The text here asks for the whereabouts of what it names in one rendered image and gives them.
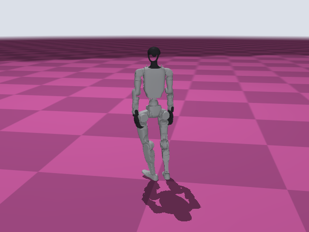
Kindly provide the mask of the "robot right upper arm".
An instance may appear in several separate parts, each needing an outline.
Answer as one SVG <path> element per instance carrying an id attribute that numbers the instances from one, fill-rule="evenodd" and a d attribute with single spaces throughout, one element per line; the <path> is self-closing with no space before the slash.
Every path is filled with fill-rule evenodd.
<path id="1" fill-rule="evenodd" d="M 173 93 L 173 90 L 172 90 L 173 72 L 169 68 L 165 68 L 165 71 L 166 71 L 166 84 L 167 84 L 167 87 L 165 88 L 165 93 L 171 94 L 171 93 Z"/>

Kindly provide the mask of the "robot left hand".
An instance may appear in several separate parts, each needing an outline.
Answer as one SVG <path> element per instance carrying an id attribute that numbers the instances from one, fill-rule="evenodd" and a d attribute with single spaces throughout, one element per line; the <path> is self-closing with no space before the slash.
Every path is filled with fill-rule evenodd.
<path id="1" fill-rule="evenodd" d="M 139 115 L 138 110 L 135 110 L 135 115 L 133 114 L 134 122 L 135 122 L 137 128 L 142 129 L 143 127 L 140 125 L 140 121 L 138 119 L 138 115 Z"/>

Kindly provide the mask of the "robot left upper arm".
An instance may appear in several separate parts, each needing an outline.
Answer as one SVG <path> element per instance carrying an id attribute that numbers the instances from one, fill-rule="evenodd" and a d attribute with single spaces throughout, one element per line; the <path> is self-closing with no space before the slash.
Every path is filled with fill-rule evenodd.
<path id="1" fill-rule="evenodd" d="M 136 96 L 139 96 L 141 94 L 141 77 L 144 75 L 144 68 L 143 69 L 137 69 L 135 71 L 135 78 L 134 78 L 134 86 L 136 91 Z"/>

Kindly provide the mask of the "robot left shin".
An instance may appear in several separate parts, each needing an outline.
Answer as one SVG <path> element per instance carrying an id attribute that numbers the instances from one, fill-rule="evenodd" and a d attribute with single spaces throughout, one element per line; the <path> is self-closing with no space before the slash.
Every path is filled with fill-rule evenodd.
<path id="1" fill-rule="evenodd" d="M 143 145 L 143 152 L 145 156 L 145 160 L 148 163 L 148 167 L 150 170 L 150 174 L 154 175 L 155 173 L 155 152 L 154 150 L 150 151 L 150 146 L 148 143 Z"/>

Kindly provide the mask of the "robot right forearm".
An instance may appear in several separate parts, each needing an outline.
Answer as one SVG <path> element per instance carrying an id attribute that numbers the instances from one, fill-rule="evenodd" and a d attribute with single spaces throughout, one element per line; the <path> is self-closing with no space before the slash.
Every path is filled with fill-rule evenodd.
<path id="1" fill-rule="evenodd" d="M 167 105 L 168 105 L 168 110 L 171 111 L 171 107 L 174 107 L 173 106 L 173 93 L 167 95 Z"/>

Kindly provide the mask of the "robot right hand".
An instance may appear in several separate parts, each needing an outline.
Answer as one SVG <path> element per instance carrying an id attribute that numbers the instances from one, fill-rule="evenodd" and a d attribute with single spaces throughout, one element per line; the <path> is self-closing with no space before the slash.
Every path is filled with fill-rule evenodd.
<path id="1" fill-rule="evenodd" d="M 169 118 L 167 119 L 168 122 L 169 122 L 168 125 L 171 125 L 173 123 L 173 113 L 172 113 L 173 111 L 174 111 L 174 107 L 171 107 L 171 111 L 168 110 L 168 112 L 169 112 Z"/>

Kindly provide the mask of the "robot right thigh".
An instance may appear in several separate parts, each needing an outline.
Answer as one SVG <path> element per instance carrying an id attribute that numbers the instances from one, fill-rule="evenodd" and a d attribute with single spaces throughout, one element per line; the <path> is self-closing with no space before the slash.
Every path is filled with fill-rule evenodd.
<path id="1" fill-rule="evenodd" d="M 169 112 L 165 109 L 161 109 L 162 115 L 158 117 L 158 125 L 160 129 L 160 147 L 163 149 L 167 149 L 167 140 L 168 140 L 168 118 Z"/>

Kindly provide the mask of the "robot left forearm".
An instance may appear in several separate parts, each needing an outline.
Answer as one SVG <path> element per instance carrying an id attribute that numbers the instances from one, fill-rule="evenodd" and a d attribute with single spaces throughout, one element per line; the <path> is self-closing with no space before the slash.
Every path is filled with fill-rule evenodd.
<path id="1" fill-rule="evenodd" d="M 132 90 L 132 114 L 135 115 L 135 110 L 138 110 L 139 107 L 139 97 L 136 96 L 135 89 Z M 139 111 L 139 110 L 138 110 Z"/>

